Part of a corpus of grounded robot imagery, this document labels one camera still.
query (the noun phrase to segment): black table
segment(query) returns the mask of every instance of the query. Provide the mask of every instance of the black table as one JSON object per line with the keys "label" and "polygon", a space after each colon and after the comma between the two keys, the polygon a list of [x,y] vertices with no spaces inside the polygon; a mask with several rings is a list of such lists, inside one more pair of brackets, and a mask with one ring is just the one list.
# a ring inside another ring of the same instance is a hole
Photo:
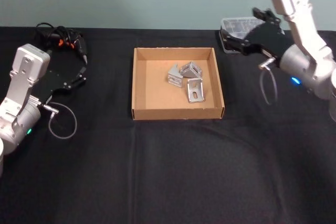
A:
{"label": "black table", "polygon": [[[263,57],[226,55],[215,31],[82,29],[88,81],[55,101],[79,123],[55,139],[48,113],[0,180],[0,223],[336,223],[336,123],[328,102],[275,69],[279,101],[259,90]],[[17,47],[32,28],[0,28],[1,99]],[[336,49],[336,33],[322,37]],[[134,47],[214,47],[222,120],[134,122]],[[80,63],[55,53],[67,75]]]}

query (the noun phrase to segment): cardboard box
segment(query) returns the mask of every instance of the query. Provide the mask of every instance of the cardboard box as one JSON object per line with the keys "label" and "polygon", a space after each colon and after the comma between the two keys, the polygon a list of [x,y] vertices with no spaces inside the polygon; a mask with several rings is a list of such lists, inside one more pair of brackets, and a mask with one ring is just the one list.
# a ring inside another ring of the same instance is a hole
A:
{"label": "cardboard box", "polygon": [[[189,103],[186,82],[168,83],[168,71],[195,62],[203,73],[205,101]],[[224,100],[213,48],[135,48],[132,84],[134,120],[220,119]]]}

